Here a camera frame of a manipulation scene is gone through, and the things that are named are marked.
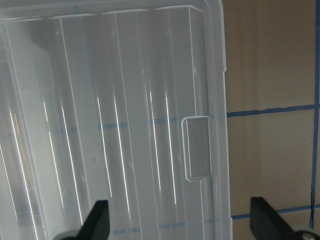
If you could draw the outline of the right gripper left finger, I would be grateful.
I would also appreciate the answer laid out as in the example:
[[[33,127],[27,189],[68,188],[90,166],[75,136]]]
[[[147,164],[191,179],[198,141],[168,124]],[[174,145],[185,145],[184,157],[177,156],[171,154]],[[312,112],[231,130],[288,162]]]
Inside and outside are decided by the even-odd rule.
[[[77,232],[63,232],[54,240],[107,240],[110,236],[110,213],[108,200],[95,202],[83,225]]]

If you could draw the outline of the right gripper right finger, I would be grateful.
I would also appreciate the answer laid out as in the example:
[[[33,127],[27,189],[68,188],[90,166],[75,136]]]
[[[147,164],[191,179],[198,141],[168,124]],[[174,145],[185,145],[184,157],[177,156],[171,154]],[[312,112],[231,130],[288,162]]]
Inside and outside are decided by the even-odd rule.
[[[263,197],[250,199],[250,230],[256,240],[318,240],[309,230],[294,230]]]

